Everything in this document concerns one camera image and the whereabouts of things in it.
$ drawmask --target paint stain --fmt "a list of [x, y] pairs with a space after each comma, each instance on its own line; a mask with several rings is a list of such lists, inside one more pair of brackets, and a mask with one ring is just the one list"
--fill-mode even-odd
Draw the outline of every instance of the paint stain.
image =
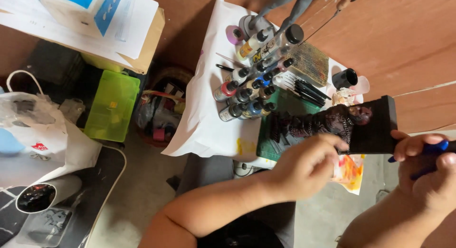
[[236, 152], [239, 155], [243, 153], [255, 153], [256, 152], [256, 145], [253, 141], [243, 140], [242, 138], [238, 138], [236, 140], [237, 150]]

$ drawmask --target blue paint bottle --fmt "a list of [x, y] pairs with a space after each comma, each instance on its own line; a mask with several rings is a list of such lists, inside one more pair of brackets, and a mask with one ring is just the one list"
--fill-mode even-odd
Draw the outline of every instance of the blue paint bottle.
[[264, 75], [256, 78], [256, 80], [263, 80], [263, 87], [266, 87], [271, 83], [272, 77], [280, 73], [279, 68], [274, 68], [273, 70], [265, 73]]
[[242, 115], [239, 119], [248, 119], [252, 116], [255, 116], [261, 113], [261, 110], [265, 107], [263, 101], [252, 100], [247, 103], [247, 108], [242, 112]]

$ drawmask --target blue and white box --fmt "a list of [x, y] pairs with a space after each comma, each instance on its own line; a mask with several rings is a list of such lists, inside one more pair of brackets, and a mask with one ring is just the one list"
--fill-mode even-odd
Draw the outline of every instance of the blue and white box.
[[55, 20], [93, 37], [106, 34], [120, 0], [39, 0]]

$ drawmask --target hand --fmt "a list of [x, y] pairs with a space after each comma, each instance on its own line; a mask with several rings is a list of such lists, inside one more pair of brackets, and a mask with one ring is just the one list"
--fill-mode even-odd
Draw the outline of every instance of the hand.
[[347, 150], [348, 145], [336, 135], [317, 134], [291, 146], [268, 171], [268, 179], [282, 201], [306, 199], [320, 191], [333, 176], [339, 156], [334, 147]]
[[[423, 134], [410, 137], [394, 130], [391, 136], [401, 140], [394, 150], [394, 158], [399, 164], [399, 189], [419, 202], [426, 209], [448, 214], [456, 209], [456, 154], [445, 153], [440, 156], [420, 155], [424, 144], [437, 144], [451, 140], [442, 134]], [[410, 175], [423, 167], [436, 163], [437, 171], [410, 180]]]

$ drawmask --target green plastic box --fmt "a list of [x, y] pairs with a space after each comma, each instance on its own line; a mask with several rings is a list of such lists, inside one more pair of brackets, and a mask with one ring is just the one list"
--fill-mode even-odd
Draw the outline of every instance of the green plastic box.
[[139, 86], [137, 78], [104, 70], [84, 134], [93, 139], [123, 142]]

